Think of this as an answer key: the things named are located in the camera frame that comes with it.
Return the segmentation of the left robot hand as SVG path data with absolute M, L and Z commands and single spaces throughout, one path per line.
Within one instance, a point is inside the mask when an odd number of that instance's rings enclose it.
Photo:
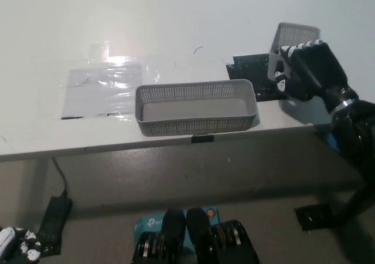
M 1 263 L 39 263 L 42 244 L 37 235 L 27 229 L 1 229 Z

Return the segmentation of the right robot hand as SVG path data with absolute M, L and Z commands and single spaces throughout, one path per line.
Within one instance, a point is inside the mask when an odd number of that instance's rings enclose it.
M 302 101 L 319 97 L 328 106 L 358 98 L 326 42 L 318 39 L 295 46 L 281 46 L 278 54 L 293 75 L 275 71 L 277 88 L 284 94 Z

